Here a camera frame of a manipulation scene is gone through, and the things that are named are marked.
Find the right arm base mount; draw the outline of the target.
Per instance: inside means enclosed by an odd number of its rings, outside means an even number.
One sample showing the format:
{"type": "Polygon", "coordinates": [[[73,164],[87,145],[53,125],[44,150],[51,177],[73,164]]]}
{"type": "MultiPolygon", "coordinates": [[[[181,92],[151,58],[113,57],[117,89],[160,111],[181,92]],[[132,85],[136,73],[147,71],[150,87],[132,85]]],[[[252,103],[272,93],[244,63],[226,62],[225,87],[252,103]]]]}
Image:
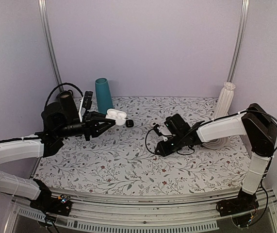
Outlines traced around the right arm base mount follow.
{"type": "Polygon", "coordinates": [[[248,194],[240,189],[238,196],[233,199],[224,199],[216,204],[220,216],[234,215],[258,209],[259,203],[256,194],[248,194]]]}

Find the teal tapered vase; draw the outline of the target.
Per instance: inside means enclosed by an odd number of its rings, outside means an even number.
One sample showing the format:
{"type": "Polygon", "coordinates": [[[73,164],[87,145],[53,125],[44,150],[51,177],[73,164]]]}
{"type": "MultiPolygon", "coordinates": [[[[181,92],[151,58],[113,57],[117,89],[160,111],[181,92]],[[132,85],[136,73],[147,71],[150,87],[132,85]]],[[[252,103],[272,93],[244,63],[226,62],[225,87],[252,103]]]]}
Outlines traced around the teal tapered vase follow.
{"type": "Polygon", "coordinates": [[[102,114],[106,114],[108,109],[113,108],[113,102],[112,102],[108,80],[103,77],[96,79],[95,91],[96,91],[98,111],[102,114]]]}

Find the right metal frame post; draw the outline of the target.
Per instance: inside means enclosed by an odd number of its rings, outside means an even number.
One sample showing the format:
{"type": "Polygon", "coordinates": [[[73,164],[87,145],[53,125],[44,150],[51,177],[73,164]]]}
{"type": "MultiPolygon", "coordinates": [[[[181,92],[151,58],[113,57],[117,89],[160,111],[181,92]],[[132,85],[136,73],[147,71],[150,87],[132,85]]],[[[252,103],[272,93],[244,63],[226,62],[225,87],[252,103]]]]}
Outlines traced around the right metal frame post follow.
{"type": "Polygon", "coordinates": [[[243,42],[244,33],[245,33],[246,25],[247,25],[249,3],[250,3],[250,0],[242,0],[236,43],[235,43],[233,57],[231,60],[231,64],[230,64],[230,68],[229,68],[229,72],[228,72],[228,78],[227,78],[227,81],[231,82],[231,83],[233,83],[233,80],[234,80],[234,75],[235,75],[239,55],[240,55],[241,48],[242,48],[242,42],[243,42]]]}

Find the metal frame post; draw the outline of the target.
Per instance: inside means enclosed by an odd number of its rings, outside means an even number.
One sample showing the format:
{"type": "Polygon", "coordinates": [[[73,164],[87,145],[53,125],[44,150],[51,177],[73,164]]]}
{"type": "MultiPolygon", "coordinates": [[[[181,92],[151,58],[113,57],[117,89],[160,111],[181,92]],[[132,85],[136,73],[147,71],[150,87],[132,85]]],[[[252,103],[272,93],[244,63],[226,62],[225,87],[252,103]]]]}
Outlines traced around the metal frame post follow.
{"type": "Polygon", "coordinates": [[[39,6],[39,14],[41,18],[41,23],[42,23],[42,28],[47,44],[47,49],[49,53],[49,58],[53,70],[53,74],[56,80],[56,84],[62,84],[62,79],[60,76],[57,60],[56,60],[56,55],[54,51],[54,46],[53,46],[53,41],[52,41],[52,36],[51,36],[51,31],[50,31],[50,26],[49,26],[49,18],[48,18],[48,11],[47,11],[47,3],[45,0],[38,0],[38,6],[39,6]]]}
{"type": "Polygon", "coordinates": [[[249,3],[250,3],[250,0],[242,0],[236,43],[235,43],[233,57],[231,60],[231,64],[230,64],[230,68],[229,68],[229,72],[228,72],[228,78],[227,78],[227,81],[231,82],[231,83],[233,83],[233,80],[234,80],[234,75],[235,75],[239,55],[240,55],[241,48],[242,48],[242,42],[243,42],[244,33],[245,33],[246,25],[247,25],[249,3]]]}

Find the white ribbed vase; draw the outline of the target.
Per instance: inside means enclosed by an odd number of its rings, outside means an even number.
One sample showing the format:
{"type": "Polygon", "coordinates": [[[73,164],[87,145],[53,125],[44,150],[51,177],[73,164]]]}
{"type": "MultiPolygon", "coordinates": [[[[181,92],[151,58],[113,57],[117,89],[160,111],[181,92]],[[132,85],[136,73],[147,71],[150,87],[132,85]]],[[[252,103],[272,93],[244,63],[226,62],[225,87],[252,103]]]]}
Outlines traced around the white ribbed vase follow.
{"type": "Polygon", "coordinates": [[[221,89],[217,105],[213,114],[214,118],[226,116],[231,106],[234,89],[236,86],[231,82],[224,82],[224,87],[221,89]]]}

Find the left metal frame post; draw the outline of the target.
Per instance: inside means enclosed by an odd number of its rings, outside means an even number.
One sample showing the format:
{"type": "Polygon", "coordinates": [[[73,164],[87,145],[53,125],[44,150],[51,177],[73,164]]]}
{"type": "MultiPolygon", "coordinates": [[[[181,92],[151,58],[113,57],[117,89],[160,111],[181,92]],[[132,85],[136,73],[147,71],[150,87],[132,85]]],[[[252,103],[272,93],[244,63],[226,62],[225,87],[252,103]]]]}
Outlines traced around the left metal frame post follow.
{"type": "Polygon", "coordinates": [[[49,53],[49,58],[53,70],[53,74],[56,80],[56,84],[62,84],[62,79],[60,76],[57,60],[56,60],[56,55],[54,51],[54,46],[53,46],[53,41],[52,41],[52,36],[51,36],[51,31],[50,31],[50,26],[49,26],[49,18],[48,18],[48,11],[47,11],[47,3],[45,0],[38,0],[38,6],[39,6],[39,14],[41,18],[41,23],[42,23],[42,28],[47,44],[47,49],[49,53]]]}

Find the black earbud case left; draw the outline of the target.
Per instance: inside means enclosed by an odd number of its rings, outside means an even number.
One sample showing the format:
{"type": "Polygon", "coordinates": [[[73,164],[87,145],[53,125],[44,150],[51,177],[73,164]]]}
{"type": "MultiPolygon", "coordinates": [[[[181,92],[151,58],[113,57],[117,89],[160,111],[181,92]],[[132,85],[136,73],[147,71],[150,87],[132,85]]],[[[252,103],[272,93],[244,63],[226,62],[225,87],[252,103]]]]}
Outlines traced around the black earbud case left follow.
{"type": "Polygon", "coordinates": [[[127,119],[125,125],[127,128],[132,128],[134,126],[134,121],[132,119],[127,119]]]}

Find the metal front rail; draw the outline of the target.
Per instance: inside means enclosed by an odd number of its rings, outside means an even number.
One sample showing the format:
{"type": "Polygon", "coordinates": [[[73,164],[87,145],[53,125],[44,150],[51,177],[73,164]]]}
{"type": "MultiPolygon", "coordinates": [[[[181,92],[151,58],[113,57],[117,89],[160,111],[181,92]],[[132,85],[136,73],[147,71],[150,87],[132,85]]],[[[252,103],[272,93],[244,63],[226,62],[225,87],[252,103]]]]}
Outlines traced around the metal front rail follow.
{"type": "Polygon", "coordinates": [[[254,225],[241,228],[250,212],[221,216],[216,204],[235,198],[238,189],[170,196],[118,196],[68,191],[69,216],[45,215],[22,198],[13,198],[6,233],[277,233],[277,199],[259,189],[254,225]]]}

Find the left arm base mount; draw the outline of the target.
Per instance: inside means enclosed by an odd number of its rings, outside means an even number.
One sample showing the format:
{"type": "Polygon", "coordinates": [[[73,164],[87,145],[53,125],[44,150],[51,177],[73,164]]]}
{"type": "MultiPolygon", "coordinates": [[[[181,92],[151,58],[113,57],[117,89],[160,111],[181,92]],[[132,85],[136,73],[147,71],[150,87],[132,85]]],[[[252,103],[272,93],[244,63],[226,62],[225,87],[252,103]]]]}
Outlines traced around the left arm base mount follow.
{"type": "Polygon", "coordinates": [[[42,181],[38,179],[34,181],[39,185],[40,194],[36,200],[30,200],[30,207],[43,213],[69,216],[73,204],[70,196],[62,194],[54,198],[50,189],[42,181]]]}

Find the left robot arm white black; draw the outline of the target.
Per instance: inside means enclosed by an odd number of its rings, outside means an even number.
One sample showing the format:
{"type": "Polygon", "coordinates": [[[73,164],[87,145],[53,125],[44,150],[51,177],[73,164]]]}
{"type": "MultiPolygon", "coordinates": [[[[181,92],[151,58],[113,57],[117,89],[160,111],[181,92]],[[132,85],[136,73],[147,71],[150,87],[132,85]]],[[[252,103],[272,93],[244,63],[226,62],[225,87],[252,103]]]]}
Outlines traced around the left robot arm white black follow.
{"type": "MultiPolygon", "coordinates": [[[[55,155],[64,145],[63,139],[83,135],[88,141],[126,122],[126,113],[108,109],[106,114],[84,114],[74,104],[61,105],[54,102],[41,114],[44,130],[27,137],[0,140],[0,164],[25,158],[41,158],[55,155]]],[[[24,179],[0,171],[0,192],[35,200],[45,211],[55,207],[49,188],[40,180],[24,179]]]]}

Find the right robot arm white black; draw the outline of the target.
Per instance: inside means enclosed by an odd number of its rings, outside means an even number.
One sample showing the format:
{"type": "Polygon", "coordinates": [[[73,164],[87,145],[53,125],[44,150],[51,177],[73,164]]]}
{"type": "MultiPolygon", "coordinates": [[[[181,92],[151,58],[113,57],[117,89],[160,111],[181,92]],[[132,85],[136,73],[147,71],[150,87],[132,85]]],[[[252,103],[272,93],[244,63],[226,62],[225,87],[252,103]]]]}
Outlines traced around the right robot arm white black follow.
{"type": "Polygon", "coordinates": [[[201,145],[216,139],[246,135],[251,145],[251,163],[234,208],[245,211],[252,205],[255,193],[269,169],[271,158],[277,150],[277,119],[266,113],[258,104],[232,115],[210,121],[200,121],[190,126],[179,115],[166,119],[163,126],[153,127],[163,137],[157,143],[155,154],[168,156],[183,147],[201,145]]]}

